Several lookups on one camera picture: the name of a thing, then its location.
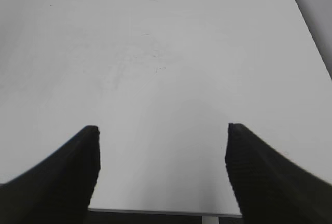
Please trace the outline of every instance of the textured rubber pad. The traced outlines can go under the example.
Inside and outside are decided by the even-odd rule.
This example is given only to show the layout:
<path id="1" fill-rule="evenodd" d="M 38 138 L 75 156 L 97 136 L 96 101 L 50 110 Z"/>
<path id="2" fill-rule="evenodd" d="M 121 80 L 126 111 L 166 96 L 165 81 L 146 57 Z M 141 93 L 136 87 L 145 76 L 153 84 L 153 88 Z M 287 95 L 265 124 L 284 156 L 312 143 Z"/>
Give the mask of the textured rubber pad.
<path id="1" fill-rule="evenodd" d="M 332 186 L 242 124 L 228 126 L 226 168 L 244 223 L 332 223 Z"/>
<path id="2" fill-rule="evenodd" d="M 0 187 L 0 223 L 82 223 L 99 170 L 99 130 L 86 126 L 44 161 Z"/>

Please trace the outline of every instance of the table surface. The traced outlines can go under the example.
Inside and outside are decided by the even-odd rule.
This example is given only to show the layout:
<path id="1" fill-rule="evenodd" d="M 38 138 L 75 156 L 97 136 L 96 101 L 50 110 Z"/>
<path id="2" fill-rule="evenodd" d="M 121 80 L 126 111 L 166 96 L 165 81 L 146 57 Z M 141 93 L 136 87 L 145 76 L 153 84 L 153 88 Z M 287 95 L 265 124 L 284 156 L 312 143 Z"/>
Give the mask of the table surface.
<path id="1" fill-rule="evenodd" d="M 238 214 L 242 123 L 332 182 L 331 79 L 294 0 L 0 0 L 0 182 L 100 128 L 90 208 Z"/>

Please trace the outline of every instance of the white table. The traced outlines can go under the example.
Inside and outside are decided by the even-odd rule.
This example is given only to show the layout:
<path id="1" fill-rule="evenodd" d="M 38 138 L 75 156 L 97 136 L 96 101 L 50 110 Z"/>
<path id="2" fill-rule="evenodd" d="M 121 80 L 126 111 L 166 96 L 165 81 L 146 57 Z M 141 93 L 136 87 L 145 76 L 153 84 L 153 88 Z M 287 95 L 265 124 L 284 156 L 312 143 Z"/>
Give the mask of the white table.
<path id="1" fill-rule="evenodd" d="M 90 208 L 238 214 L 230 122 L 332 182 L 332 84 L 294 0 L 0 7 L 0 182 L 92 124 Z"/>

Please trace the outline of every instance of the white surface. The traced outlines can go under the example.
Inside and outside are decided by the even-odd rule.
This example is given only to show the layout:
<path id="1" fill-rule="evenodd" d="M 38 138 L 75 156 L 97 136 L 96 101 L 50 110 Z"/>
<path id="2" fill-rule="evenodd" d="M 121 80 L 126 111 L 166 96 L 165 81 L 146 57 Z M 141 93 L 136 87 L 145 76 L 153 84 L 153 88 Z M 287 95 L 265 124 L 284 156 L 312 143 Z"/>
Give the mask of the white surface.
<path id="1" fill-rule="evenodd" d="M 0 6 L 0 182 L 94 124 L 90 208 L 238 214 L 230 122 L 332 182 L 330 78 L 294 0 Z"/>

